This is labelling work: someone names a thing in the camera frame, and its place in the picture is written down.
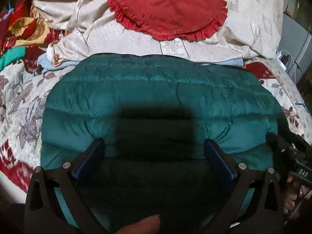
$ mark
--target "green cloth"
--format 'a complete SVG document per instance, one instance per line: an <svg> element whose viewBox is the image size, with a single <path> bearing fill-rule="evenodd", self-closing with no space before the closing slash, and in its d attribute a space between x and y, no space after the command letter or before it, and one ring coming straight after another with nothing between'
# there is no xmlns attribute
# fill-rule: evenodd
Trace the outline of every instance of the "green cloth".
<svg viewBox="0 0 312 234"><path fill-rule="evenodd" d="M24 58L26 55L26 47L18 46L8 49L1 57L0 57L0 71L4 69L4 67L8 66L12 62L18 61Z"/></svg>
<svg viewBox="0 0 312 234"><path fill-rule="evenodd" d="M285 124L277 100L246 70L162 55L96 54L48 95L41 165L58 168L102 137L105 160L80 190L99 221L114 233L161 214L166 232L177 233L177 226L207 223L225 200L204 158L205 139L265 170L274 167L266 133Z"/></svg>

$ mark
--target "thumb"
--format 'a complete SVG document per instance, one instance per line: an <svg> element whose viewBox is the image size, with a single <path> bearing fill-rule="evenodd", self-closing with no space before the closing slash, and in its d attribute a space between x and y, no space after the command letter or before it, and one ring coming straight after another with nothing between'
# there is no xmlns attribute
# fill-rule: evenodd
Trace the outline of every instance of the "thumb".
<svg viewBox="0 0 312 234"><path fill-rule="evenodd" d="M159 229L159 215L154 215L144 218L140 222L123 227L115 234L157 234Z"/></svg>

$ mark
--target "red ruffle trim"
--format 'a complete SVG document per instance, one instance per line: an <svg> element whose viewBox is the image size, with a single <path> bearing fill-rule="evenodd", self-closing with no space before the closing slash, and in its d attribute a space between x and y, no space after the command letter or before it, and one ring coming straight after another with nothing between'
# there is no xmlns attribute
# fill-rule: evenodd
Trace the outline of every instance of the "red ruffle trim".
<svg viewBox="0 0 312 234"><path fill-rule="evenodd" d="M200 26L192 26L191 29L157 31L151 28L146 22L138 19L125 4L124 0L108 0L107 2L110 10L115 12L115 19L126 29L152 35L154 39L159 41L172 40L175 38L185 38L187 40L195 41L210 38L218 32L219 28L224 24L227 19L228 11L226 8L227 2L222 0L218 13L212 15Z"/></svg>

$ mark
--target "metal screw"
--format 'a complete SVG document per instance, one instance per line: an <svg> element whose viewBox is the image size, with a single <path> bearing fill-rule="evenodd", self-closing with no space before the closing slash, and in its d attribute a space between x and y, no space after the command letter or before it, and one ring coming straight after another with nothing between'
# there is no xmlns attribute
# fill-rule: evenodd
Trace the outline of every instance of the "metal screw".
<svg viewBox="0 0 312 234"><path fill-rule="evenodd" d="M34 171L35 171L36 173L40 172L40 171L41 171L41 166L37 166L37 167L34 169Z"/></svg>
<svg viewBox="0 0 312 234"><path fill-rule="evenodd" d="M242 170L245 170L247 168L247 166L244 163L239 163L238 167Z"/></svg>
<svg viewBox="0 0 312 234"><path fill-rule="evenodd" d="M69 167L71 167L71 163L70 162L66 162L66 163L63 164L63 168L64 169L67 169Z"/></svg>
<svg viewBox="0 0 312 234"><path fill-rule="evenodd" d="M274 173L274 169L271 168L271 167L269 167L269 168L268 168L268 172L271 173L271 174L273 174L273 173Z"/></svg>

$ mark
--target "floral bedsheet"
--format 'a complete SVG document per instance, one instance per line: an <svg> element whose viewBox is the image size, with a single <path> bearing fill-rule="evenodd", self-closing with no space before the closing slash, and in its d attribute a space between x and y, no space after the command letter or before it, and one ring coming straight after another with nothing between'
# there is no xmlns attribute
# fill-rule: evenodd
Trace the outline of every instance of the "floral bedsheet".
<svg viewBox="0 0 312 234"><path fill-rule="evenodd" d="M288 75L271 60L254 58L245 67L257 76L283 107L290 129L312 143L312 119ZM23 60L0 72L0 171L27 191L40 164L41 125L52 87L74 66L33 76Z"/></svg>
<svg viewBox="0 0 312 234"><path fill-rule="evenodd" d="M25 192L40 164L46 97L73 68L33 76L19 60L0 72L0 171Z"/></svg>

